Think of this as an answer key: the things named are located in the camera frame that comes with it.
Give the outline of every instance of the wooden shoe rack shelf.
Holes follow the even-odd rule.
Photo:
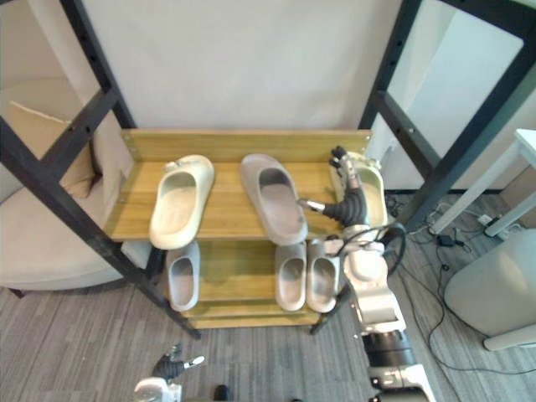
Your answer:
[[[183,314],[196,328],[317,321],[318,314],[307,307],[285,312],[276,304],[275,246],[266,238],[242,187],[240,161],[249,153],[271,155],[290,172],[301,197],[333,202],[329,151],[342,145],[362,152],[370,131],[128,129],[122,136],[135,165],[105,226],[106,234],[115,241],[148,240],[157,185],[166,162],[200,154],[214,164],[214,186],[197,235],[201,249],[199,302]],[[306,211],[306,217],[309,238],[339,231],[337,223],[319,214]]]

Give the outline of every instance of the gray slide sandal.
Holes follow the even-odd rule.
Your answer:
[[[242,183],[268,238],[277,245],[295,245],[307,237],[303,209],[291,175],[273,157],[253,153],[242,160]]]
[[[276,301],[288,312],[294,312],[305,303],[306,287],[305,243],[276,247]]]
[[[199,299],[199,246],[193,241],[182,249],[166,255],[169,305],[176,312],[185,312]]]
[[[326,256],[324,242],[312,240],[307,247],[307,305],[315,312],[335,307],[339,258]]]

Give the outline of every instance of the gray carpet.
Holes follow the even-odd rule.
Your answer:
[[[407,201],[407,196],[399,196]],[[453,196],[447,198],[452,202]],[[478,211],[504,209],[498,196],[483,196]],[[470,215],[460,228],[479,229]],[[460,239],[476,234],[459,232]],[[427,241],[425,233],[413,236]],[[471,249],[440,250],[451,266],[443,282],[478,255],[497,244],[483,235],[468,241]],[[432,244],[409,242],[405,267],[435,289],[439,272]],[[456,401],[451,386],[431,358],[415,326],[402,277],[417,306],[417,317],[429,330],[440,308],[403,270],[390,279],[408,324],[415,354],[425,365],[438,401]],[[365,401],[369,386],[363,350],[348,307],[341,309],[315,337],[305,327],[267,327],[203,331],[192,341],[133,286],[107,285],[89,290],[30,292],[22,300],[0,289],[1,401],[123,401],[137,381],[147,376],[162,353],[183,343],[183,356],[203,354],[207,362],[182,379],[188,397],[208,398],[216,384],[228,384],[237,400]],[[536,368],[536,349],[514,348],[490,353],[482,338],[448,317],[435,335],[434,347],[458,367],[499,370]],[[487,373],[446,375],[463,401],[527,401],[536,399],[536,373],[503,376]]]

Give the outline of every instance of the slipper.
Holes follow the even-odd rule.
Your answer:
[[[276,247],[276,301],[288,312],[305,304],[305,243]]]
[[[367,200],[368,222],[371,227],[382,226],[389,222],[387,209],[385,208],[384,180],[379,172],[379,163],[373,159],[367,159],[356,152],[348,152],[355,167],[358,169],[359,178],[363,185],[363,192]],[[344,198],[346,183],[343,183],[335,167],[330,166],[330,175],[337,201]]]
[[[328,257],[322,240],[307,247],[307,305],[315,312],[330,312],[335,307],[339,280],[339,259]]]
[[[268,238],[295,245],[307,237],[307,222],[297,203],[291,175],[273,157],[254,153],[242,160],[242,183]]]
[[[198,233],[204,205],[214,183],[214,166],[206,157],[189,155],[165,167],[158,184],[149,239],[155,247],[174,250],[191,243]]]
[[[199,246],[193,241],[187,247],[170,250],[166,255],[169,305],[185,312],[199,299]]]

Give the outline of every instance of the plug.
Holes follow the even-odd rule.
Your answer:
[[[448,234],[439,234],[435,237],[435,243],[441,247],[454,247],[454,240]]]

